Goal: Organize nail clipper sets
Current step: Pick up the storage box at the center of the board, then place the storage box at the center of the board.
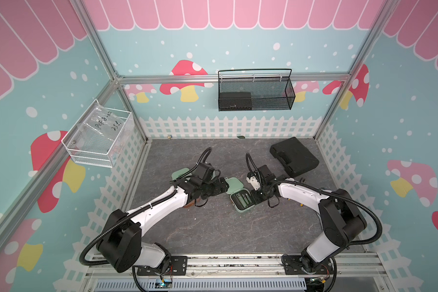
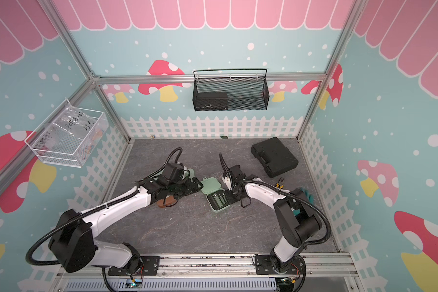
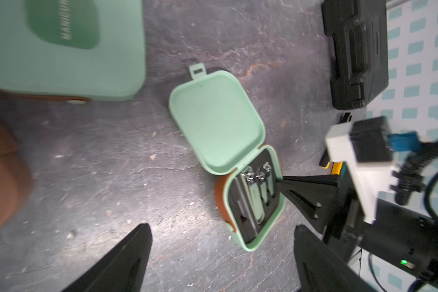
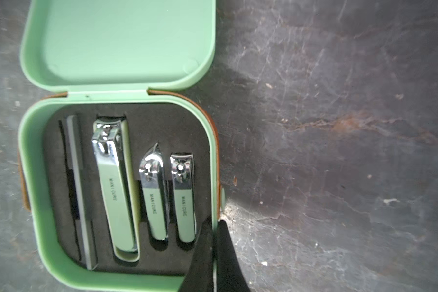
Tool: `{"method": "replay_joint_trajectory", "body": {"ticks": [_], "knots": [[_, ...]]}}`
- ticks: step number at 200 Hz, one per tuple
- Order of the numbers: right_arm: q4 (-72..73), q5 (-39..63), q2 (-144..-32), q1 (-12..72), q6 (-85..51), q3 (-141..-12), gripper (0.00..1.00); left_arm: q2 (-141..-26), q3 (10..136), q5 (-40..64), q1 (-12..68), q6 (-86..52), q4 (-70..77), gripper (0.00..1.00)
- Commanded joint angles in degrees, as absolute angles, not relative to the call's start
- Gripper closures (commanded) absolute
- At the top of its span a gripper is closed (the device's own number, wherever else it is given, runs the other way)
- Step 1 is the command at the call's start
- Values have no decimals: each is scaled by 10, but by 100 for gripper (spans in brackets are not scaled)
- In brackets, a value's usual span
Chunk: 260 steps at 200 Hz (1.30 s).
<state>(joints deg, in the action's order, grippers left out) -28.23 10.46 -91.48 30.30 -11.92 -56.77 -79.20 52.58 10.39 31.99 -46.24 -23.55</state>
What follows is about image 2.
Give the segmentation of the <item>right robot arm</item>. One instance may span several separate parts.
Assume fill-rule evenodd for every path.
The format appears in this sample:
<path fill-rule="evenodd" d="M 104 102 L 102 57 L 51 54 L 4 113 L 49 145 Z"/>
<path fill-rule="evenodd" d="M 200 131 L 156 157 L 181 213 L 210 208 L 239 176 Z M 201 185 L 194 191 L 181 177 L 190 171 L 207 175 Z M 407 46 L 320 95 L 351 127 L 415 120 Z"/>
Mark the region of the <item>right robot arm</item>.
<path fill-rule="evenodd" d="M 309 245 L 320 245 L 331 238 L 328 218 L 310 203 L 303 190 L 284 191 L 256 176 L 246 176 L 239 165 L 223 166 L 223 182 L 231 201 L 255 199 L 275 211 L 282 237 L 271 250 L 269 261 L 277 273 L 288 271 Z"/>

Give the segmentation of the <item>green case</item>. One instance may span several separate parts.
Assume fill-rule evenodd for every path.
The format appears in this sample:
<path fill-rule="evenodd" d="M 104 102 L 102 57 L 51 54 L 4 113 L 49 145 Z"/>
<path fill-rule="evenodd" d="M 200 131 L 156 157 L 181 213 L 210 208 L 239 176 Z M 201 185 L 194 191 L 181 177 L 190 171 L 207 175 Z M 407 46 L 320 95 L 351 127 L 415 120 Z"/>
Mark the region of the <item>green case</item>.
<path fill-rule="evenodd" d="M 183 175 L 183 179 L 184 179 L 184 180 L 185 180 L 185 179 L 189 180 L 189 179 L 192 179 L 192 178 L 194 178 L 194 177 L 195 177 L 195 172 L 194 172 L 193 169 L 186 169 L 186 170 L 184 171 L 184 175 Z"/>
<path fill-rule="evenodd" d="M 203 185 L 201 192 L 205 194 L 213 212 L 219 213 L 230 207 L 231 203 L 226 197 L 226 192 L 216 178 L 203 178 L 201 183 Z"/>

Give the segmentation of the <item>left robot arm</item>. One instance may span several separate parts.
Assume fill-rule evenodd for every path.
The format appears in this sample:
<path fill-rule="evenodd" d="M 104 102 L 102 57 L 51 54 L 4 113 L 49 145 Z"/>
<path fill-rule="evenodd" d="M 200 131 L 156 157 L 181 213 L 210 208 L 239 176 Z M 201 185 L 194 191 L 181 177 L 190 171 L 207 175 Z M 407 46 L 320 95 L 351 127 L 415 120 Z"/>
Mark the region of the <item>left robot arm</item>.
<path fill-rule="evenodd" d="M 74 273 L 88 266 L 114 267 L 127 275 L 139 273 L 144 264 L 139 251 L 129 243 L 101 242 L 97 237 L 126 216 L 169 199 L 179 199 L 203 188 L 198 178 L 181 163 L 165 163 L 157 172 L 136 182 L 122 195 L 95 208 L 64 212 L 57 226 L 37 240 L 26 253 L 33 266 L 61 265 Z"/>

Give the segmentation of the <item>brown case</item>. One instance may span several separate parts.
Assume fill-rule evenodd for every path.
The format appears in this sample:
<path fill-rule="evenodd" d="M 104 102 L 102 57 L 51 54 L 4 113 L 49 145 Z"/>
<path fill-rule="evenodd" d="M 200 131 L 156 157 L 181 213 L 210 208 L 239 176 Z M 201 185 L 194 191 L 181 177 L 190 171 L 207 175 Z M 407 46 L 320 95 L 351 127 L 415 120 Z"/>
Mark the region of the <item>brown case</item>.
<path fill-rule="evenodd" d="M 173 207 L 178 200 L 174 196 L 167 196 L 163 199 L 160 199 L 156 202 L 159 208 L 170 208 Z"/>

